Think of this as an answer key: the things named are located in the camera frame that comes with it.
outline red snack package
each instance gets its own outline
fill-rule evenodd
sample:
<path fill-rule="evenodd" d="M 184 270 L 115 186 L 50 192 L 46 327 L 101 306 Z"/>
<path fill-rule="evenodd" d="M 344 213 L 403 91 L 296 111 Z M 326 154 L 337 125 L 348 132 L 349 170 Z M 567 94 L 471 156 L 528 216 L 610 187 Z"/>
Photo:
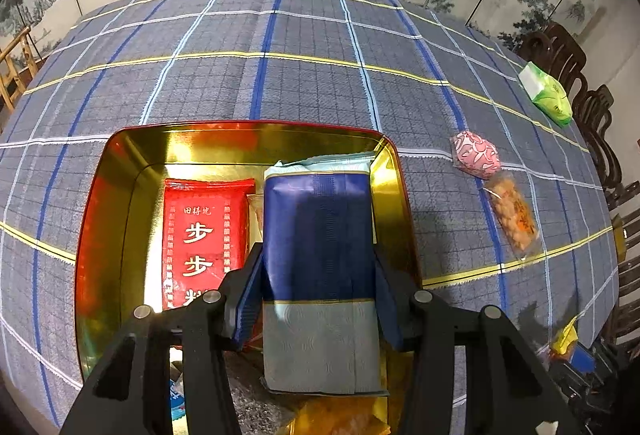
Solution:
<path fill-rule="evenodd" d="M 162 309 L 188 305 L 240 269 L 255 180 L 164 182 Z"/>

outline silver bolt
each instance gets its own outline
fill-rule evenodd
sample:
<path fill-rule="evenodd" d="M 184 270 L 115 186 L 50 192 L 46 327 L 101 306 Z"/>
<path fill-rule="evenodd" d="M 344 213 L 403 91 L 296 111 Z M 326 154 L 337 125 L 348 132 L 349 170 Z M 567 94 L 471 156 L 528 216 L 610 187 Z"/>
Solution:
<path fill-rule="evenodd" d="M 414 299 L 418 303 L 429 303 L 433 299 L 433 294 L 428 290 L 417 290 L 415 291 Z"/>
<path fill-rule="evenodd" d="M 489 305 L 484 309 L 484 315 L 492 320 L 497 320 L 500 316 L 502 316 L 502 311 L 494 305 Z"/>
<path fill-rule="evenodd" d="M 220 292 L 218 292 L 217 290 L 207 291 L 206 293 L 204 293 L 204 296 L 202 297 L 205 303 L 215 303 L 220 298 L 222 298 L 222 294 L 220 294 Z"/>
<path fill-rule="evenodd" d="M 142 318 L 146 318 L 147 316 L 149 316 L 149 314 L 151 314 L 151 312 L 152 312 L 152 310 L 151 310 L 151 307 L 149 305 L 139 305 L 133 311 L 133 315 L 135 317 L 137 317 L 139 320 L 141 320 Z"/>

